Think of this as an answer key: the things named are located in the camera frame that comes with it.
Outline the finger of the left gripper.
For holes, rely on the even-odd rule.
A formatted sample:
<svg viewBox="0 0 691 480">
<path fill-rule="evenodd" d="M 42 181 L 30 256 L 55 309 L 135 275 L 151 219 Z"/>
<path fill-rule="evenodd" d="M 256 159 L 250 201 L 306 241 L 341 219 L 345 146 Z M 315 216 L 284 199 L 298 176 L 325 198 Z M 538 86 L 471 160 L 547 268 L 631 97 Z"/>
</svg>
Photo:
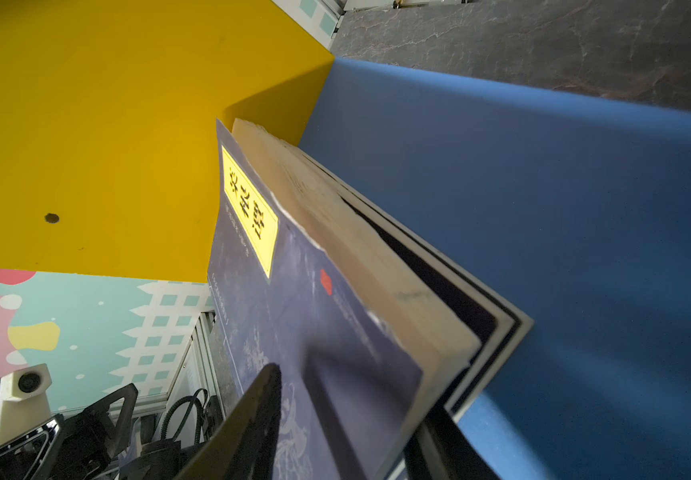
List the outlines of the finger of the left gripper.
<svg viewBox="0 0 691 480">
<path fill-rule="evenodd" d="M 91 452 L 114 459 L 130 445 L 139 390 L 129 383 L 87 407 L 80 415 Z"/>
</svg>

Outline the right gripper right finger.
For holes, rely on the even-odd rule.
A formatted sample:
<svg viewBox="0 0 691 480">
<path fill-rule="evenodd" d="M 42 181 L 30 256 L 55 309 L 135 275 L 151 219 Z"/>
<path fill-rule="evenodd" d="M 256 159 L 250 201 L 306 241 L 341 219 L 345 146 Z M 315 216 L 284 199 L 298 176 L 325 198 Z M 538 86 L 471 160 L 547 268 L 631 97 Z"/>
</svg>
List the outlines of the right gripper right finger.
<svg viewBox="0 0 691 480">
<path fill-rule="evenodd" d="M 409 480 L 499 480 L 443 404 L 433 406 L 405 446 Z"/>
</svg>

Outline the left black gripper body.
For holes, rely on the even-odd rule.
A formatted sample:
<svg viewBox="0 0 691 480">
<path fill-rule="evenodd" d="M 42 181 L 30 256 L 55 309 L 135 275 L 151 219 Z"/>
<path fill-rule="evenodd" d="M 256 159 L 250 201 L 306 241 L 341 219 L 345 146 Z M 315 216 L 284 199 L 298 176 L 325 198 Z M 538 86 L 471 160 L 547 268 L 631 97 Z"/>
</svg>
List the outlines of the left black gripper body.
<svg viewBox="0 0 691 480">
<path fill-rule="evenodd" d="M 57 414 L 0 446 L 0 479 L 92 479 L 111 462 L 107 415 Z"/>
</svg>

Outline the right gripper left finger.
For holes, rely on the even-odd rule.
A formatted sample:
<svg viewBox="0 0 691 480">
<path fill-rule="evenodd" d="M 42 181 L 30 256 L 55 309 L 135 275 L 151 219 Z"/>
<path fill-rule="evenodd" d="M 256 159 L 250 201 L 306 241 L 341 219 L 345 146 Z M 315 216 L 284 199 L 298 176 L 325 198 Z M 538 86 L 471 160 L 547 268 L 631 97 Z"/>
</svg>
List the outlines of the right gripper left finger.
<svg viewBox="0 0 691 480">
<path fill-rule="evenodd" d="M 271 479 L 282 414 L 282 372 L 266 365 L 179 479 Z"/>
</svg>

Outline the navy book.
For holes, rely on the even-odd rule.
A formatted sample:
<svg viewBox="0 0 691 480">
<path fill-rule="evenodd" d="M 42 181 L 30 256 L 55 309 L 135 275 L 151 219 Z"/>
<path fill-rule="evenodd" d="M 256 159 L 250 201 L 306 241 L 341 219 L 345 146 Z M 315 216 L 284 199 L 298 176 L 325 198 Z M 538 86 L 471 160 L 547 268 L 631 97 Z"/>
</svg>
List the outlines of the navy book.
<svg viewBox="0 0 691 480">
<path fill-rule="evenodd" d="M 265 129 L 217 128 L 208 269 L 237 388 L 282 372 L 278 479 L 383 479 L 477 339 Z"/>
<path fill-rule="evenodd" d="M 427 289 L 455 313 L 461 324 L 459 330 L 465 329 L 477 339 L 477 350 L 467 366 L 441 396 L 447 413 L 453 420 L 461 421 L 529 333 L 533 319 L 312 156 L 299 149 L 296 153 L 335 189 L 345 205 L 379 234 Z"/>
</svg>

